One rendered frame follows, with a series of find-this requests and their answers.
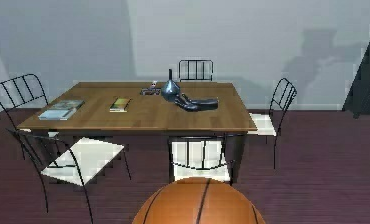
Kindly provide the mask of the blue glass vase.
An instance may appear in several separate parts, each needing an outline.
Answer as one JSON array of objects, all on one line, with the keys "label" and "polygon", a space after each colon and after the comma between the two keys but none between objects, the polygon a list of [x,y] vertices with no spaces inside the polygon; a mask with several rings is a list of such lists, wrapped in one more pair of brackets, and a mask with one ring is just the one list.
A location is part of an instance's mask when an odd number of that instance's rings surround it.
[{"label": "blue glass vase", "polygon": [[175,99],[180,95],[180,87],[173,80],[173,70],[168,69],[168,80],[161,87],[161,96],[168,102],[174,102]]}]

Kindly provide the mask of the brown wooden dining table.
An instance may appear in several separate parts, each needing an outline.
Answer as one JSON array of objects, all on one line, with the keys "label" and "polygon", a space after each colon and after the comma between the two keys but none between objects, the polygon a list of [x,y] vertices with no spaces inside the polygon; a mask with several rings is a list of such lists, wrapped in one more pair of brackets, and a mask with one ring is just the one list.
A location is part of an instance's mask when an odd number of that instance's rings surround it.
[{"label": "brown wooden dining table", "polygon": [[[50,130],[72,136],[209,135],[234,133],[233,178],[237,179],[248,131],[256,125],[231,83],[181,82],[181,91],[190,98],[216,97],[213,111],[186,112],[161,96],[140,95],[146,82],[79,82],[56,100],[81,99],[84,104],[66,121],[40,120],[33,114],[20,123],[20,129],[44,134]],[[126,112],[110,112],[117,98],[131,98]]]}]

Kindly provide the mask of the yellow green book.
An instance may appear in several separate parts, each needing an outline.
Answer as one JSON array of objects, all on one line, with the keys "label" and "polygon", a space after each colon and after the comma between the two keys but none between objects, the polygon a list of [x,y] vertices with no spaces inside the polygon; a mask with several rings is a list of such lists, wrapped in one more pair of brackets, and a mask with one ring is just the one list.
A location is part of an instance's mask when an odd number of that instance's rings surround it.
[{"label": "yellow green book", "polygon": [[131,98],[117,98],[109,108],[110,112],[126,112]]}]

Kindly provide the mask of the orange basketball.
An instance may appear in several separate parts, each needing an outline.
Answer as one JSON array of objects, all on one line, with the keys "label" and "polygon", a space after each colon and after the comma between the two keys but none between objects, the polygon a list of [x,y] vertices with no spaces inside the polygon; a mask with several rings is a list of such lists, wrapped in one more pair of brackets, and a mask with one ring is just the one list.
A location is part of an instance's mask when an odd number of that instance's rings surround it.
[{"label": "orange basketball", "polygon": [[259,210],[229,184],[185,178],[153,193],[132,224],[266,224]]}]

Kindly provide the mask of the grey green book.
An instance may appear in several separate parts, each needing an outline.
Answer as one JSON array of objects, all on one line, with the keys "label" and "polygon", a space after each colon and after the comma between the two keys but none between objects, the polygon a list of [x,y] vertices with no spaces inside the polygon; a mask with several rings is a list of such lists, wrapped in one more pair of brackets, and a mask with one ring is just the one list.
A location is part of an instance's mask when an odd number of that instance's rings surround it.
[{"label": "grey green book", "polygon": [[77,110],[84,104],[83,100],[61,100],[51,106],[52,110]]}]

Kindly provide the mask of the pale blue book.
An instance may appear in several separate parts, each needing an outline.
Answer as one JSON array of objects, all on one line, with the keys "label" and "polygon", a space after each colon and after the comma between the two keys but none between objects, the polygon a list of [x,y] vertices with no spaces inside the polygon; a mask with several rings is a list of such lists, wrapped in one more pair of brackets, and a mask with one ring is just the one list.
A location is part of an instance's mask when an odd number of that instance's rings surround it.
[{"label": "pale blue book", "polygon": [[68,120],[74,113],[72,110],[46,110],[38,116],[40,120]]}]

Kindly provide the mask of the dark slanted shelf unit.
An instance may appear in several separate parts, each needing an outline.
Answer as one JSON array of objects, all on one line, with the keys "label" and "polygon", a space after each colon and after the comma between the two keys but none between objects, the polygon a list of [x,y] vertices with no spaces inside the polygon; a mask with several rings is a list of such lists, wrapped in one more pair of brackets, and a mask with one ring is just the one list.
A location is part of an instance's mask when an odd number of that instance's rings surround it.
[{"label": "dark slanted shelf unit", "polygon": [[342,110],[351,111],[354,119],[370,115],[370,40]]}]

